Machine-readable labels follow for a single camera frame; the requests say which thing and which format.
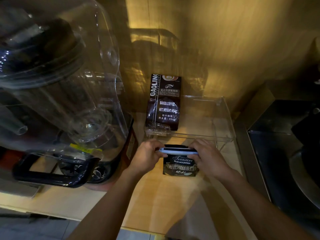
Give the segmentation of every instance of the yellow sticker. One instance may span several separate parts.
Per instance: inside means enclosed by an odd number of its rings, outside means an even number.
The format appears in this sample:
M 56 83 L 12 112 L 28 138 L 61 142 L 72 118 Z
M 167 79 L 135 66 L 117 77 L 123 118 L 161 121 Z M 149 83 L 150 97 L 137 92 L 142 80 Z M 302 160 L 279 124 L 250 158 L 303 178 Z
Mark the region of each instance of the yellow sticker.
M 100 151 L 102 152 L 101 149 L 87 149 L 87 148 L 84 148 L 82 146 L 79 146 L 79 145 L 76 145 L 76 144 L 70 144 L 70 146 L 74 149 L 77 149 L 79 151 L 82 151 L 82 152 L 86 152 L 86 153 L 92 153 L 93 151 Z

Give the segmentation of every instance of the wooden wall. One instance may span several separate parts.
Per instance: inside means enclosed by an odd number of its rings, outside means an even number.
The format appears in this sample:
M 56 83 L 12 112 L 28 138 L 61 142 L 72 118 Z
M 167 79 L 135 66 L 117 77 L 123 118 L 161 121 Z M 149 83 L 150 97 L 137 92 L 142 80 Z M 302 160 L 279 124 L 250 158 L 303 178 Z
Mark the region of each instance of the wooden wall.
M 132 109 L 151 73 L 183 77 L 183 94 L 225 96 L 236 112 L 267 79 L 313 61 L 320 0 L 97 0 L 113 23 Z

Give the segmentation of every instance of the tile floor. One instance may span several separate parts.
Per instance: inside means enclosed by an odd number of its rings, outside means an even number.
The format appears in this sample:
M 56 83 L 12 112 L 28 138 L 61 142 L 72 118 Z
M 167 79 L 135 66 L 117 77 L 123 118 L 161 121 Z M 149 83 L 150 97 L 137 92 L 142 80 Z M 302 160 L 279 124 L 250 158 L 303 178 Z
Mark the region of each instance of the tile floor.
M 77 227 L 78 221 L 60 219 L 0 218 L 0 236 L 6 240 L 64 240 Z M 154 235 L 121 229 L 117 240 L 153 240 Z

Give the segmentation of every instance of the blender control knob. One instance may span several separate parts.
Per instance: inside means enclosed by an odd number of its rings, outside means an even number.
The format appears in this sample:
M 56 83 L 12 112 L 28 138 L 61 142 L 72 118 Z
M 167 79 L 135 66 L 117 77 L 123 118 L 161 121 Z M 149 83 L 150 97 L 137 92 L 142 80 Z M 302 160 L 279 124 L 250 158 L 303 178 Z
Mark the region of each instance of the blender control knob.
M 95 180 L 99 180 L 103 175 L 104 175 L 104 168 L 96 167 L 93 171 L 92 178 Z

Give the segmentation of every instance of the person's left hand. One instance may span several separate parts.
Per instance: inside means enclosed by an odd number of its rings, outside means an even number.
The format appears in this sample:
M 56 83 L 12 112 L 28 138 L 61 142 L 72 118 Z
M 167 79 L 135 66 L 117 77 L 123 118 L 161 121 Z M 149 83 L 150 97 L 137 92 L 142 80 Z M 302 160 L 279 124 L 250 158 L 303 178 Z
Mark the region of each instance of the person's left hand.
M 135 153 L 128 170 L 143 176 L 151 171 L 160 157 L 167 157 L 168 155 L 162 152 L 156 152 L 159 148 L 165 147 L 160 141 L 150 139 L 141 143 Z

